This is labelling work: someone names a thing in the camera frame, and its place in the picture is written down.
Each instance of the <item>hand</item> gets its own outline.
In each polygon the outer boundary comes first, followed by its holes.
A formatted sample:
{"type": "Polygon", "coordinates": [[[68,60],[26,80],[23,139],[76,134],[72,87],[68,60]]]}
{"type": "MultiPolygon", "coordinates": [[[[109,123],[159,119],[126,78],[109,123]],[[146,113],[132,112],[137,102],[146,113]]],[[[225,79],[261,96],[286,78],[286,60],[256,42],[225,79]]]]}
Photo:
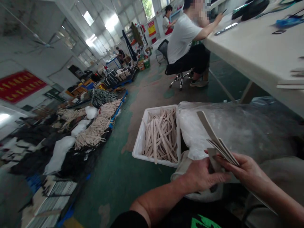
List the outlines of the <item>hand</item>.
{"type": "Polygon", "coordinates": [[[220,23],[221,20],[223,19],[223,17],[224,17],[224,14],[219,13],[219,15],[215,18],[215,21],[216,21],[217,23],[220,23]]]}
{"type": "Polygon", "coordinates": [[[209,158],[193,161],[187,172],[181,176],[184,179],[188,193],[202,192],[215,184],[230,180],[231,176],[228,173],[209,174],[209,163],[209,158]]]}
{"type": "Polygon", "coordinates": [[[240,164],[240,167],[227,162],[220,156],[216,156],[214,159],[225,169],[232,172],[249,190],[256,193],[267,191],[267,188],[269,188],[273,182],[263,170],[261,170],[259,165],[249,156],[236,153],[232,154],[240,164]]]}

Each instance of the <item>ceiling fan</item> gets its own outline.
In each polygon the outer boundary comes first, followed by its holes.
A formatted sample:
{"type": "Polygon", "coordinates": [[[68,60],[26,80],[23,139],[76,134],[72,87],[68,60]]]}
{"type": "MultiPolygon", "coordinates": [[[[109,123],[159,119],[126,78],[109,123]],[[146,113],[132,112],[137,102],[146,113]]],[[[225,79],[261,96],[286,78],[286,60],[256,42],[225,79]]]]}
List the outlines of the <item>ceiling fan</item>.
{"type": "Polygon", "coordinates": [[[18,21],[19,21],[27,30],[29,30],[29,31],[33,34],[33,36],[34,36],[36,39],[38,39],[38,41],[37,41],[37,40],[33,40],[33,42],[39,44],[40,46],[38,46],[38,47],[34,48],[33,50],[27,52],[26,54],[35,52],[35,51],[37,51],[37,50],[39,50],[39,49],[41,49],[41,51],[39,52],[39,54],[41,54],[41,52],[42,52],[44,49],[46,49],[46,48],[55,49],[55,48],[54,48],[53,46],[51,46],[51,45],[54,44],[54,43],[56,43],[56,42],[58,42],[61,38],[57,39],[57,40],[54,41],[54,42],[51,42],[51,41],[53,40],[53,38],[56,36],[56,34],[54,34],[48,43],[44,42],[36,33],[34,33],[29,27],[27,27],[27,26],[26,26],[18,17],[16,17],[16,16],[15,16],[8,8],[6,8],[1,2],[0,2],[0,5],[1,5],[4,9],[6,9],[6,10],[7,10],[7,11],[8,11],[16,20],[18,20],[18,21]]]}

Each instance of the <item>sneaker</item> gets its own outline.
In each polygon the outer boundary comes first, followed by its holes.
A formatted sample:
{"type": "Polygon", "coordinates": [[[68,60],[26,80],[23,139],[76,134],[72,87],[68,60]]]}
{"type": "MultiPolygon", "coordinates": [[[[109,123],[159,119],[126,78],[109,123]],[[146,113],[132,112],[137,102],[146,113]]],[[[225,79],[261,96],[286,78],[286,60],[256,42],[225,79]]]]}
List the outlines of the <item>sneaker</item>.
{"type": "Polygon", "coordinates": [[[190,86],[191,87],[205,87],[209,84],[208,81],[203,81],[203,80],[197,80],[196,82],[191,82],[190,86]]]}

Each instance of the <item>green floor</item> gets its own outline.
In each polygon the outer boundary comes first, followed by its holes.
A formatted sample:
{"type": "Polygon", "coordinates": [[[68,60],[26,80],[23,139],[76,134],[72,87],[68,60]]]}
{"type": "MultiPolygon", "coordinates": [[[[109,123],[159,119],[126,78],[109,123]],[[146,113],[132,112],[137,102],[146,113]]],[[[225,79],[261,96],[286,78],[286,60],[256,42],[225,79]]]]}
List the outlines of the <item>green floor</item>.
{"type": "MultiPolygon", "coordinates": [[[[248,79],[214,55],[210,68],[234,98],[239,99],[248,79]]],[[[129,95],[120,116],[116,118],[113,133],[75,205],[74,218],[83,227],[109,227],[138,196],[170,181],[173,168],[132,157],[146,108],[178,104],[181,101],[229,101],[213,77],[210,77],[207,88],[192,88],[188,81],[184,83],[182,91],[179,91],[178,83],[169,89],[174,75],[166,76],[164,70],[164,63],[159,66],[156,59],[152,58],[151,68],[140,72],[135,82],[127,85],[129,95]]],[[[267,94],[259,91],[257,95],[267,94]]]]}

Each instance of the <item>black shirt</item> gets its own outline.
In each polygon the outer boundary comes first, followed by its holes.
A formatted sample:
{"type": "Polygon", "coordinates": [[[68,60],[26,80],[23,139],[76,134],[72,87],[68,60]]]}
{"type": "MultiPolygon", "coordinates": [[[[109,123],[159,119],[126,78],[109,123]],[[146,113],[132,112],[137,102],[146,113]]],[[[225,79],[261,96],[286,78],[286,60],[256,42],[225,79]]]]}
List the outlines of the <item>black shirt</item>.
{"type": "MultiPolygon", "coordinates": [[[[111,228],[122,227],[148,228],[148,224],[138,212],[128,211],[120,214],[111,226],[111,228]]],[[[184,198],[157,227],[238,228],[241,227],[241,221],[218,202],[199,203],[184,198]]]]}
{"type": "Polygon", "coordinates": [[[118,49],[118,52],[119,52],[119,54],[123,55],[124,58],[126,57],[124,54],[124,51],[122,49],[118,49]]]}

